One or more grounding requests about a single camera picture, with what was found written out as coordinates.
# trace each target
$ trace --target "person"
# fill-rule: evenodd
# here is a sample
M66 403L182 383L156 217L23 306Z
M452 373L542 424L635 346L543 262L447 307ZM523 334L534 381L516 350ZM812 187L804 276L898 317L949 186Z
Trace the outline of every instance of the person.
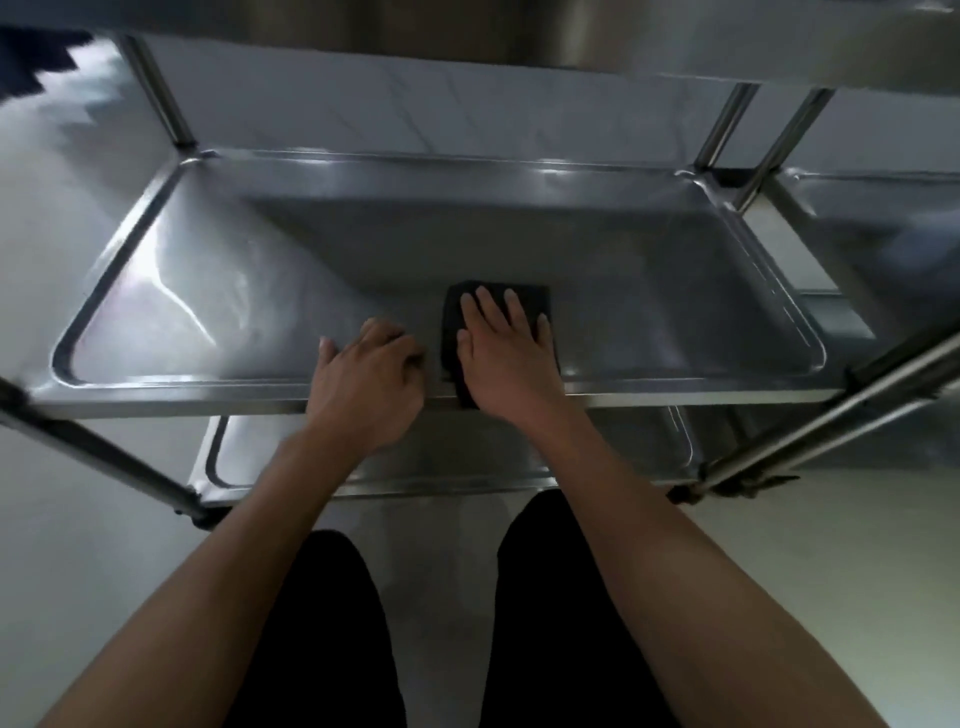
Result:
M559 491L498 551L481 725L882 726L826 651L564 395L536 336L483 287L458 355L486 413ZM423 349L378 320L320 344L306 424L42 720L54 726L405 725L376 589L347 538L311 533L337 487L423 405Z

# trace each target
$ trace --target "right hand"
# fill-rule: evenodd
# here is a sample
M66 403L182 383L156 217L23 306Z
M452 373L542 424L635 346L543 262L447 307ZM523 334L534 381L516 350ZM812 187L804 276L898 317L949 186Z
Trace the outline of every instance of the right hand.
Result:
M529 433L566 406L564 383L546 316L537 319L534 339L516 293L508 290L504 300L510 321L483 286L476 300L461 297L467 328L457 332L457 355L477 406Z

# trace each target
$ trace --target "stainless steel shelf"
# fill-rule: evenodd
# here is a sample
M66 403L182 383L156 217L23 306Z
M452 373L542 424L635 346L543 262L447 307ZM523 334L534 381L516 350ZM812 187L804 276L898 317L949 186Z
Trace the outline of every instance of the stainless steel shelf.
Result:
M670 169L221 150L162 170L30 377L57 417L302 411L321 335L369 316L430 350L446 287L550 286L588 407L823 400L825 346L708 177Z
M34 0L13 25L406 58L960 93L955 0Z
M611 445L662 485L695 479L701 452L681 408L590 412ZM302 415L213 418L190 485L207 505L231 505L252 487ZM481 412L425 411L396 445L368 458L336 497L466 495L554 485L511 425Z
M764 192L877 337L960 312L960 176L786 170Z

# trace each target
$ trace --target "finger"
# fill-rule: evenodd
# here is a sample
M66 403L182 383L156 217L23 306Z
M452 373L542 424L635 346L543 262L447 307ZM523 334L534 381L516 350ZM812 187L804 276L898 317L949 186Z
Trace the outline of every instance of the finger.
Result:
M464 313L464 323L470 331L490 330L490 324L477 308L477 301L473 298L473 294L465 293L460 297L460 310Z
M551 356L556 355L553 351L553 328L550 327L550 320L545 313L537 317L537 343Z
M393 357L399 364L406 363L408 359L423 357L423 347L409 333L406 336L394 339L383 349L388 356Z
M373 323L364 324L366 330L360 334L358 344L364 348L375 349L389 344L403 335L403 328L392 321L373 319Z
M465 328L457 331L457 358L464 369L473 363L473 337Z
M480 302L480 310L483 311L484 318L490 324L490 328L500 333L507 333L510 330L510 324L507 318L500 310L500 306L493 300L493 295L484 286L477 288L477 301Z
M321 336L317 352L317 368L321 369L322 367L325 367L327 364L333 361L333 357L336 355L337 345L333 343L332 339Z
M423 409L423 398L426 392L426 371L422 365L408 366L406 368L407 379L404 388L412 393L417 411Z
M534 335L530 332L530 323L527 321L527 314L523 310L523 304L520 302L520 296L516 294L513 288L508 288L503 294L503 300L507 302L507 312L510 313L510 325L518 334L532 339Z

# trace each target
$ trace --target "hand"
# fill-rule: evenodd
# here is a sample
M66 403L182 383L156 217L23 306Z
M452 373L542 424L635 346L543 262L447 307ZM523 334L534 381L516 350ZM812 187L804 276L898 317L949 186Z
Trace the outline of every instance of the hand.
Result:
M504 296L509 322L486 288L477 288L476 298L479 307L469 293L460 299L467 324L457 332L464 380L480 409L529 434L549 421L558 405L566 406L550 323L540 315L535 341L514 291Z
M377 319L369 319L340 353L321 339L307 429L355 449L358 459L396 442L423 408L422 356L413 336Z

